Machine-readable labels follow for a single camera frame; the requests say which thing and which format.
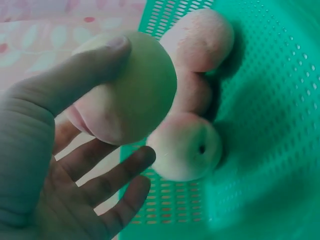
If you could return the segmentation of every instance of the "pink patterned cloth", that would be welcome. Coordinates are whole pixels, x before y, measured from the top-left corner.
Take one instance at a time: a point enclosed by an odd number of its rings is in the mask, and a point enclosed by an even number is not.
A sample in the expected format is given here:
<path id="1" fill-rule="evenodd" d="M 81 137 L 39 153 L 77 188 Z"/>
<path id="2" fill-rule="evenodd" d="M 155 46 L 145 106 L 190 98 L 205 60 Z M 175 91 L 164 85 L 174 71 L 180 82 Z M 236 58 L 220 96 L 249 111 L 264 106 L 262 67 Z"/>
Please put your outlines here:
<path id="1" fill-rule="evenodd" d="M 71 55 L 96 34 L 137 29 L 146 0 L 0 0 L 0 90 Z"/>

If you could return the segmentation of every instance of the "basket hole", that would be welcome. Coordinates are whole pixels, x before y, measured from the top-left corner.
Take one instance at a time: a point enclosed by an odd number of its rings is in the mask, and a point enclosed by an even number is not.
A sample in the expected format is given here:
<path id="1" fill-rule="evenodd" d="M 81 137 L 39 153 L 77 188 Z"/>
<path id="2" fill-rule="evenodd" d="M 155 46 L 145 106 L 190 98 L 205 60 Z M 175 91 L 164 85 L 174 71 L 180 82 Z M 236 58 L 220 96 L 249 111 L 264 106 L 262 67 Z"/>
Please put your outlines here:
<path id="1" fill-rule="evenodd" d="M 162 205 L 171 205 L 171 202 L 170 201 L 163 201 L 161 202 Z"/>

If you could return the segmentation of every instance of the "green plastic basket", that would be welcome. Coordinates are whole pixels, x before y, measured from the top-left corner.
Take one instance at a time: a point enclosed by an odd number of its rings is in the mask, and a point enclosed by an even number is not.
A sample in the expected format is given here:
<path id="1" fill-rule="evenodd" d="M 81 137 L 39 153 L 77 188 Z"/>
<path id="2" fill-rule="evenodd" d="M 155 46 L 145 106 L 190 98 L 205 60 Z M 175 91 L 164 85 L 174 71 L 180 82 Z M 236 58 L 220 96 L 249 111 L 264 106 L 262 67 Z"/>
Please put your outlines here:
<path id="1" fill-rule="evenodd" d="M 186 183 L 146 171 L 151 191 L 120 240 L 320 239 L 320 1 L 148 0 L 139 31 L 160 39 L 199 8 L 236 31 L 214 120 L 223 162 Z"/>

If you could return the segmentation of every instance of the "fingernail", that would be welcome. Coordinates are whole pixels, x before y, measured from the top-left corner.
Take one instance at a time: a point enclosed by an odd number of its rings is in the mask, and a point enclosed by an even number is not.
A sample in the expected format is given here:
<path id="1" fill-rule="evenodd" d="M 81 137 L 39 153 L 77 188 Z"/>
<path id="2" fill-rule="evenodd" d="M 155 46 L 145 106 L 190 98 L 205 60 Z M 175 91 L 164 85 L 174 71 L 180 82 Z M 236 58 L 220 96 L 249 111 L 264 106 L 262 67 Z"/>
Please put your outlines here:
<path id="1" fill-rule="evenodd" d="M 121 49 L 128 43 L 128 39 L 125 36 L 117 36 L 114 39 L 107 42 L 107 46 L 116 49 Z"/>

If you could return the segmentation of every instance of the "palm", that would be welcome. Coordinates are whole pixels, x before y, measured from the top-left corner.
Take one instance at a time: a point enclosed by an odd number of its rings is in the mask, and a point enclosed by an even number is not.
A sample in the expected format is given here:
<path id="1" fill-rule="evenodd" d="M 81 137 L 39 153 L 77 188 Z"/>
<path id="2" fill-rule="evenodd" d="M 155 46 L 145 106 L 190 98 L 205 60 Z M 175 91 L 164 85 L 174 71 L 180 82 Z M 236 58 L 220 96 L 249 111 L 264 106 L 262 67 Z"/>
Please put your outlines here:
<path id="1" fill-rule="evenodd" d="M 107 240 L 112 237 L 80 188 L 55 161 L 45 180 L 36 213 L 36 229 L 44 234 L 42 239 Z"/>
<path id="2" fill-rule="evenodd" d="M 68 146 L 78 134 L 79 131 L 69 121 L 57 125 L 53 155 Z M 153 150 L 143 147 L 109 172 L 82 186 L 78 187 L 75 182 L 116 148 L 94 139 L 59 161 L 52 156 L 34 218 L 28 227 L 6 239 L 112 239 L 134 217 L 149 192 L 150 181 L 137 175 L 154 161 Z M 123 198 L 112 209 L 98 216 L 94 208 L 129 181 L 131 183 Z"/>

